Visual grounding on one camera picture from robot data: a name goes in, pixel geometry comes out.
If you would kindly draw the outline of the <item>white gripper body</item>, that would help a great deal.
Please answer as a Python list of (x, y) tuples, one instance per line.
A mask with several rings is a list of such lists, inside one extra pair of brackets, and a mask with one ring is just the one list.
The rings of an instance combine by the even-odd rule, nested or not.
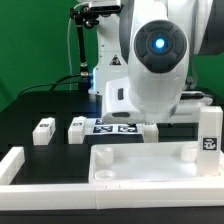
[(144, 115), (130, 101), (129, 89), (127, 77), (106, 84), (101, 110), (104, 123), (197, 123), (200, 108), (213, 103), (213, 97), (209, 94), (201, 91), (184, 91), (181, 100), (168, 115)]

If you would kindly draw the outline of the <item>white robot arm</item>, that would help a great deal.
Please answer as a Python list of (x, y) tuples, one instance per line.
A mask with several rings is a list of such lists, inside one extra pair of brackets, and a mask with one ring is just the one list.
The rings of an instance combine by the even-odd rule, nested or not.
[(187, 92), (190, 58), (224, 52), (224, 0), (88, 0), (91, 14), (120, 14), (127, 76), (106, 83), (105, 123), (196, 123), (211, 102)]

